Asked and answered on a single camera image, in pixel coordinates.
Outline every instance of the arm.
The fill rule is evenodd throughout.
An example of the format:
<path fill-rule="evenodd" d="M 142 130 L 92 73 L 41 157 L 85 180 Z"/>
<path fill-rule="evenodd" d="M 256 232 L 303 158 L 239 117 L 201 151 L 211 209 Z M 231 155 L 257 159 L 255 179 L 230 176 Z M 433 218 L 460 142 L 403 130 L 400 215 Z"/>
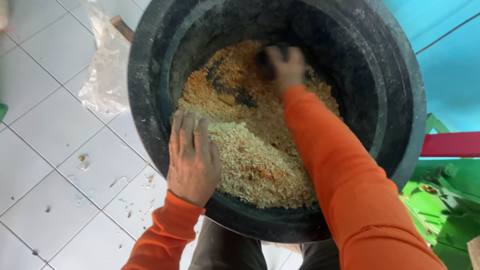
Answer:
<path fill-rule="evenodd" d="M 315 184 L 342 269 L 446 269 L 416 231 L 395 184 L 349 128 L 305 91 L 303 57 L 290 49 L 288 63 L 275 49 L 269 55 L 285 121 Z"/>
<path fill-rule="evenodd" d="M 165 205 L 152 213 L 152 227 L 135 243 L 122 270 L 178 269 L 183 249 L 195 239 L 193 227 L 220 180 L 222 166 L 217 146 L 209 143 L 208 117 L 200 119 L 193 134 L 195 112 L 190 110 L 185 119 L 183 115 L 179 110 L 173 118 Z"/>
<path fill-rule="evenodd" d="M 165 204 L 152 213 L 153 225 L 133 246 L 122 270 L 178 269 L 186 244 L 195 239 L 194 225 L 205 209 L 167 191 Z"/>

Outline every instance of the green object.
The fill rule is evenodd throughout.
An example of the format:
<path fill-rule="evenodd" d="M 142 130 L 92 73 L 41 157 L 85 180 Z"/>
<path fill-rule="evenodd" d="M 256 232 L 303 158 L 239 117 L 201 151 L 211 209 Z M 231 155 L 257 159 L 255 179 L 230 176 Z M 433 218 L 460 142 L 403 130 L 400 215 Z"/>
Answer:
<path fill-rule="evenodd" d="M 434 129 L 437 133 L 450 133 L 448 128 L 438 120 L 433 113 L 427 114 L 427 124 L 425 125 L 425 133 L 430 134 Z"/>
<path fill-rule="evenodd" d="M 3 120 L 5 114 L 7 114 L 8 107 L 5 104 L 0 104 L 0 121 Z"/>
<path fill-rule="evenodd" d="M 426 133 L 449 130 L 433 114 Z M 480 160 L 419 160 L 400 199 L 449 270 L 470 270 L 467 242 L 480 235 Z"/>

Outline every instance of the wooden stick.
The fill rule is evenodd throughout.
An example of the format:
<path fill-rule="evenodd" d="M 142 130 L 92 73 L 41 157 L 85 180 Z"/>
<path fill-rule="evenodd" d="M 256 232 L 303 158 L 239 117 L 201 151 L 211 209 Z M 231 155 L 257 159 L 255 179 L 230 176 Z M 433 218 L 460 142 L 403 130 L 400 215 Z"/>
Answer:
<path fill-rule="evenodd" d="M 128 27 L 128 25 L 121 19 L 120 15 L 113 17 L 110 20 L 110 23 L 113 25 L 113 28 L 128 42 L 132 43 L 133 36 L 135 32 Z"/>

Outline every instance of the person's left hand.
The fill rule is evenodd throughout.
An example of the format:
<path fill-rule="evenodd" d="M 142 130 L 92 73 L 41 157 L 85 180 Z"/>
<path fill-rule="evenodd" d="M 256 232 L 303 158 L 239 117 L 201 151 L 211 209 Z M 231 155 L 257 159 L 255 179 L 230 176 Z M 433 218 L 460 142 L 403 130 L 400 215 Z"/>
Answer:
<path fill-rule="evenodd" d="M 168 149 L 170 167 L 167 186 L 177 197 L 203 207 L 215 191 L 222 173 L 218 147 L 209 142 L 208 124 L 204 115 L 195 133 L 195 112 L 178 110 L 173 117 Z"/>

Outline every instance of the blue wall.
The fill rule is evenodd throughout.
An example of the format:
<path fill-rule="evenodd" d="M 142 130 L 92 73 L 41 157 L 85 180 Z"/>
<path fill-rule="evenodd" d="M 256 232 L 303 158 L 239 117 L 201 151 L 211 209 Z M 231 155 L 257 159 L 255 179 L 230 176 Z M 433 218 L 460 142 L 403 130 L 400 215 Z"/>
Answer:
<path fill-rule="evenodd" d="M 384 0 L 415 52 L 480 12 L 480 0 Z M 480 131 L 480 16 L 417 55 L 427 112 L 452 132 Z"/>

